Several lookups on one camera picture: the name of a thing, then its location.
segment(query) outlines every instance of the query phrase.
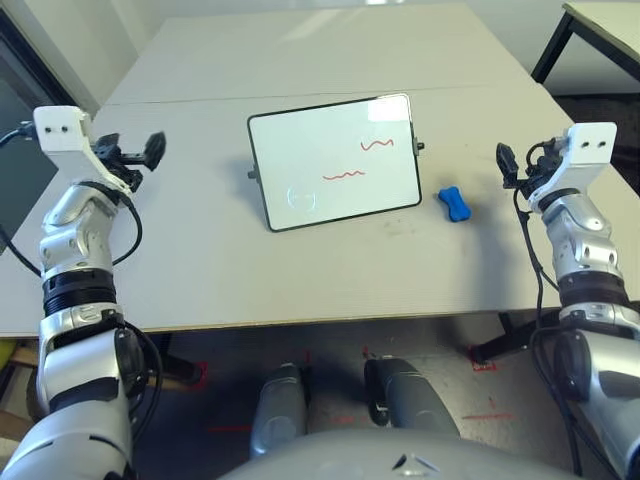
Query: blue dog bone toy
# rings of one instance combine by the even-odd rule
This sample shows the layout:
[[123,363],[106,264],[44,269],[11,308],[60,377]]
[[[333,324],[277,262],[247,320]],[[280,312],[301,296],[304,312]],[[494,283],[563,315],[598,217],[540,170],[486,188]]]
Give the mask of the blue dog bone toy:
[[449,219],[452,222],[462,222],[471,218],[471,209],[464,203],[458,187],[443,188],[438,198],[449,207]]

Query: whiteboard frame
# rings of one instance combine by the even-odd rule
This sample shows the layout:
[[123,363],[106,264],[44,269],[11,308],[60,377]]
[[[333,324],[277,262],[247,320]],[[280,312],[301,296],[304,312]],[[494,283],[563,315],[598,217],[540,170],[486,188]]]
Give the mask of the whiteboard frame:
[[[287,113],[295,113],[295,112],[302,112],[305,110],[316,110],[316,109],[320,109],[320,108],[329,108],[329,107],[336,107],[339,105],[349,105],[352,103],[361,103],[361,102],[370,102],[372,100],[378,100],[381,98],[387,98],[387,97],[393,97],[393,96],[397,96],[397,95],[404,95],[407,97],[407,104],[409,106],[409,131],[411,134],[411,142],[412,142],[412,151],[413,151],[413,161],[414,161],[414,167],[415,167],[415,172],[416,172],[416,182],[417,182],[417,187],[418,187],[418,201],[415,203],[411,203],[408,205],[400,205],[398,207],[392,207],[392,208],[385,208],[382,210],[373,210],[371,212],[367,212],[367,213],[359,213],[356,215],[346,215],[344,217],[337,217],[337,218],[332,218],[331,220],[321,220],[319,222],[311,222],[311,223],[304,223],[301,225],[296,225],[294,227],[286,227],[286,228],[273,228],[271,226],[271,220],[269,219],[269,209],[267,207],[267,199],[266,199],[266,195],[264,192],[264,187],[262,185],[262,181],[260,179],[260,165],[258,163],[258,156],[256,155],[256,149],[253,143],[253,136],[251,135],[251,120],[253,120],[254,118],[259,118],[259,117],[269,117],[269,116],[273,116],[273,115],[283,115],[283,114],[287,114]],[[420,185],[420,171],[418,169],[418,146],[417,146],[417,139],[415,136],[415,132],[413,130],[413,118],[411,117],[411,101],[409,100],[409,96],[404,94],[404,93],[393,93],[393,94],[389,94],[389,95],[380,95],[377,97],[367,97],[367,98],[360,98],[357,100],[347,100],[344,102],[335,102],[335,103],[326,103],[326,104],[322,104],[322,105],[313,105],[310,107],[301,107],[301,108],[292,108],[289,110],[279,110],[276,112],[266,112],[266,113],[258,113],[255,115],[251,115],[248,119],[247,119],[247,130],[249,132],[249,141],[251,143],[251,153],[253,155],[253,174],[255,175],[255,180],[258,182],[258,185],[260,186],[260,195],[262,196],[262,205],[264,207],[264,214],[265,214],[265,218],[267,220],[267,227],[269,228],[270,231],[274,232],[274,233],[278,233],[278,232],[286,232],[288,230],[297,230],[298,228],[304,228],[304,227],[311,227],[314,225],[322,225],[325,223],[332,223],[332,222],[339,222],[342,220],[348,220],[350,218],[358,218],[358,217],[364,217],[367,215],[373,215],[376,213],[383,213],[383,212],[390,212],[393,210],[400,210],[403,208],[410,208],[410,207],[415,207],[417,205],[419,205],[422,202],[422,187]]]

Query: whiteboard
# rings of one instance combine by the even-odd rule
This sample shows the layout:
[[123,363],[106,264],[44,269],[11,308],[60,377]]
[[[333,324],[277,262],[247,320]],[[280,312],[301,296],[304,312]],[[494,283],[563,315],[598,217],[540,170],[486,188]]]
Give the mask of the whiteboard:
[[272,231],[420,203],[404,94],[254,115],[248,127]]

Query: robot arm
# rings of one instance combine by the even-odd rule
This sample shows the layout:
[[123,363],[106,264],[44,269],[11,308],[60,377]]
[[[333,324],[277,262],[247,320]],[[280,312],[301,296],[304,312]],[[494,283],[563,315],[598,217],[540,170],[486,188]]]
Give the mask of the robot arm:
[[143,346],[155,353],[158,382],[161,365],[116,301],[109,234],[123,204],[138,220],[129,197],[142,174],[126,165],[155,168],[164,135],[153,135],[143,155],[127,156],[117,134],[92,145],[89,117],[78,108],[39,108],[34,122],[42,150],[77,183],[45,217],[40,242],[45,318],[37,392],[49,415],[29,431],[2,478],[134,478],[129,412],[148,380]]
[[616,126],[576,124],[566,136],[539,144],[525,180],[509,147],[498,145],[505,188],[519,189],[542,214],[567,327],[557,338],[554,376],[578,403],[622,478],[640,474],[640,315],[631,308],[618,269],[611,225],[587,187],[611,158]]

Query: cable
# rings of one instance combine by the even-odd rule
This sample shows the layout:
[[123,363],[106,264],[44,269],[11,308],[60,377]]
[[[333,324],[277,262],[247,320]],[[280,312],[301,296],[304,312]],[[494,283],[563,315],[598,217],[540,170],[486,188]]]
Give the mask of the cable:
[[544,147],[546,143],[547,143],[547,142],[539,142],[539,143],[536,143],[535,145],[533,145],[533,146],[529,149],[529,151],[527,152],[527,157],[526,157],[526,160],[527,160],[527,166],[529,166],[529,167],[533,166],[533,164],[531,163],[531,155],[533,154],[533,152],[535,152],[535,150],[536,150],[537,148],[542,148],[542,147]]
[[40,270],[33,263],[31,263],[29,259],[20,252],[20,250],[16,248],[2,225],[0,225],[0,238],[5,243],[7,248],[11,250],[11,253],[13,253],[15,257],[20,261],[20,263],[25,266],[25,268],[31,270],[38,277],[40,276]]
[[[27,136],[27,137],[30,136],[32,138],[35,138],[36,133],[35,133],[35,126],[33,125],[33,123],[28,122],[27,124],[22,125],[19,129],[7,133],[4,137],[0,139],[0,147],[5,146],[9,141],[11,141],[13,138],[18,136]],[[79,185],[85,185],[88,187],[95,188],[96,190],[105,194],[112,201],[115,199],[116,201],[114,203],[116,204],[117,204],[117,200],[120,200],[129,209],[129,212],[131,213],[131,216],[133,217],[136,223],[136,230],[137,230],[136,239],[133,245],[131,246],[131,248],[124,255],[120,256],[113,262],[114,265],[121,263],[122,261],[129,258],[138,249],[138,247],[140,246],[140,243],[142,242],[142,220],[140,219],[140,215],[138,214],[136,207],[134,206],[133,202],[127,195],[125,195],[124,193],[118,190],[110,189],[101,183],[93,182],[93,181],[85,181],[85,182],[80,182]],[[35,265],[33,265],[33,263],[31,263],[16,248],[16,246],[11,241],[11,238],[9,238],[9,235],[7,235],[7,232],[5,232],[4,228],[2,228],[2,225],[0,225],[0,238],[7,245],[9,250],[11,250],[11,252],[16,256],[16,258],[20,261],[20,263],[22,263],[22,265],[24,265],[27,269],[29,269],[35,275],[37,276],[41,275],[40,270],[36,268]],[[149,425],[149,422],[151,421],[151,417],[153,417],[153,414],[155,413],[156,408],[158,407],[158,401],[160,399],[160,392],[162,390],[162,381],[163,381],[164,373],[162,369],[162,359],[160,358],[160,352],[158,352],[158,348],[147,336],[147,334],[145,334],[142,330],[140,330],[138,327],[136,327],[135,325],[132,325],[129,322],[125,322],[125,325],[127,326],[127,328],[129,328],[131,331],[135,333],[136,337],[138,337],[138,340],[143,345],[146,346],[147,351],[151,351],[151,357],[154,363],[155,377],[156,377],[156,384],[153,390],[153,395],[151,397],[151,403],[149,404],[149,408],[147,409],[144,416],[142,417],[142,420],[140,420],[140,423],[138,424],[139,426],[133,434],[133,440],[134,442],[136,442],[140,439],[140,437],[144,433],[145,429]],[[136,401],[136,403],[131,407],[130,413],[134,413],[140,407],[143,401],[144,401],[144,391],[140,394],[140,398]]]
[[[538,372],[538,375],[542,379],[547,392],[554,400],[558,410],[560,411],[560,416],[562,417],[562,422],[564,424],[565,431],[567,432],[567,441],[569,442],[569,451],[571,453],[571,464],[573,466],[573,473],[579,477],[582,476],[582,463],[580,461],[580,451],[578,450],[578,442],[576,440],[576,432],[574,430],[575,419],[571,410],[569,409],[569,405],[567,404],[566,399],[562,396],[562,393],[558,390],[555,382],[548,376],[546,373],[550,371],[549,360],[544,352],[544,344],[542,343],[542,334],[558,332],[564,330],[563,327],[544,327],[536,329],[531,335],[531,339],[529,342],[529,348],[531,350],[531,356],[533,357],[533,365]],[[541,365],[540,358],[538,357],[538,349],[540,349],[540,358],[542,358]]]
[[593,440],[589,437],[589,435],[584,431],[584,429],[578,424],[567,400],[562,395],[562,392],[558,389],[557,385],[553,381],[551,376],[552,372],[551,364],[549,363],[549,359],[546,356],[544,351],[544,342],[543,335],[549,333],[557,333],[560,331],[568,330],[571,327],[543,327],[542,326],[542,299],[543,299],[543,288],[542,288],[542,278],[544,278],[549,285],[551,285],[556,291],[558,290],[558,286],[549,278],[549,276],[544,272],[542,265],[538,261],[538,258],[533,249],[533,244],[531,242],[531,236],[529,234],[528,221],[531,215],[531,212],[525,212],[520,210],[518,206],[518,192],[519,189],[516,188],[513,195],[513,204],[518,215],[518,220],[520,221],[520,226],[522,228],[522,233],[525,239],[525,244],[527,245],[527,251],[529,253],[529,258],[531,260],[531,266],[533,267],[534,273],[536,275],[536,281],[538,283],[538,295],[536,299],[536,325],[537,329],[531,335],[531,339],[529,341],[529,349],[531,350],[531,355],[533,357],[533,365],[538,372],[538,375],[542,379],[547,392],[554,400],[558,410],[560,411],[560,416],[562,417],[562,421],[567,432],[567,441],[569,442],[569,451],[571,453],[571,463],[573,468],[573,473],[578,476],[582,476],[582,463],[580,460],[580,451],[578,450],[578,442],[576,440],[576,433],[580,436],[585,445],[589,448],[589,450],[593,453],[596,459],[603,465],[603,467],[607,470],[609,474],[613,476],[613,478],[618,479],[617,473],[615,469],[611,465],[611,463],[607,460],[607,458],[600,452],[598,447],[595,445]]
[[[531,235],[529,233],[529,217],[531,212],[525,212],[520,210],[518,206],[518,193],[520,193],[520,189],[516,188],[513,192],[513,206],[516,210],[516,214],[518,215],[518,221],[520,222],[520,227],[522,229],[522,234],[524,236],[524,241],[527,246],[527,252],[529,254],[529,260],[531,261],[531,266],[533,267],[533,271],[536,275],[536,282],[538,284],[538,295],[536,299],[536,330],[531,335],[531,339],[529,341],[529,348],[531,350],[531,355],[533,357],[533,365],[538,372],[538,375],[542,379],[549,395],[555,401],[558,409],[560,410],[560,415],[562,417],[562,421],[565,426],[565,430],[567,432],[567,440],[569,442],[569,451],[571,452],[571,464],[573,466],[573,473],[578,476],[582,476],[582,464],[580,462],[580,452],[578,450],[578,442],[576,440],[576,434],[573,430],[573,415],[569,410],[568,405],[566,404],[566,400],[564,397],[557,391],[557,387],[554,382],[547,376],[546,371],[550,371],[549,361],[542,350],[542,359],[543,364],[541,365],[540,359],[538,358],[538,338],[541,338],[540,335],[550,331],[557,331],[560,327],[543,327],[542,326],[542,300],[544,294],[544,288],[542,284],[543,278],[543,268],[540,262],[538,261],[538,257],[533,249],[533,243],[531,242]],[[545,275],[545,279],[550,281],[548,276]]]
[[613,468],[613,465],[611,465],[609,459],[603,455],[603,453],[589,437],[587,432],[585,432],[584,429],[580,426],[580,424],[577,422],[574,423],[573,428],[575,429],[580,439],[584,442],[584,444],[589,448],[589,450],[591,450],[593,456],[596,457],[596,459],[604,466],[604,468],[607,470],[607,473],[609,473],[609,475],[611,475],[616,480],[619,480],[620,477],[618,476],[618,472],[616,472],[616,469]]
[[12,132],[7,133],[4,137],[0,138],[0,148],[4,147],[7,143],[20,135],[22,135],[22,133],[19,130],[13,130]]
[[551,288],[553,288],[556,292],[559,291],[558,290],[558,286],[555,284],[555,282],[553,280],[551,280],[551,277],[549,277],[549,275],[547,275],[547,272],[545,272],[544,270],[541,270],[540,274],[547,281],[547,283],[551,286]]
[[125,325],[133,333],[135,333],[138,339],[143,344],[146,345],[148,350],[151,351],[153,363],[155,364],[156,384],[153,388],[153,395],[151,396],[151,403],[149,404],[149,408],[147,408],[147,411],[145,412],[144,417],[142,417],[142,420],[140,420],[140,423],[138,424],[139,426],[133,434],[133,441],[135,443],[140,439],[140,437],[144,433],[145,429],[149,425],[149,422],[151,421],[151,417],[153,417],[153,414],[155,413],[156,408],[158,407],[158,401],[160,399],[160,391],[162,390],[162,380],[164,378],[164,372],[162,369],[162,359],[160,358],[160,352],[158,352],[158,348],[151,341],[149,336],[146,333],[144,333],[142,330],[140,330],[138,327],[130,324],[129,322],[125,322]]
[[91,180],[85,180],[83,182],[78,183],[78,185],[95,188],[99,192],[103,193],[107,198],[109,198],[114,203],[117,203],[117,200],[120,200],[129,209],[131,216],[136,222],[136,239],[133,242],[133,245],[131,246],[131,248],[124,255],[121,255],[120,257],[118,257],[113,261],[114,265],[118,265],[122,261],[129,258],[133,254],[133,252],[135,252],[138,249],[138,247],[140,246],[140,243],[142,242],[142,220],[140,219],[140,215],[138,214],[138,211],[136,210],[136,207],[131,201],[131,199],[119,190],[111,189],[106,185],[103,185],[102,183],[94,182]]
[[138,214],[138,211],[136,210],[136,207],[133,205],[133,202],[131,201],[131,199],[127,197],[124,193],[121,193],[121,192],[119,193],[120,193],[120,201],[124,203],[125,206],[129,209],[131,216],[136,222],[136,240],[133,242],[133,245],[131,246],[131,248],[124,255],[121,255],[116,260],[114,260],[113,262],[114,265],[118,265],[119,263],[129,258],[131,255],[133,255],[133,252],[135,252],[138,249],[138,247],[140,246],[140,243],[142,242],[142,220],[140,219],[140,215]]
[[[542,264],[538,261],[538,257],[536,256],[535,250],[533,249],[533,243],[531,242],[531,234],[529,233],[529,217],[531,216],[531,212],[525,212],[520,210],[518,206],[518,193],[520,193],[520,188],[516,188],[513,191],[513,207],[516,210],[516,214],[518,216],[518,221],[520,222],[520,228],[522,229],[522,235],[524,236],[524,243],[527,246],[527,252],[529,254],[529,260],[531,261],[531,266],[533,267],[533,272],[536,275],[536,282],[538,283],[538,298],[537,298],[537,309],[542,310],[542,295],[543,295],[543,285],[542,285],[542,277],[544,277],[549,284],[558,290],[558,286],[549,278],[549,276],[545,273],[542,268]],[[536,315],[536,324],[537,327],[542,327],[541,323],[541,315]]]

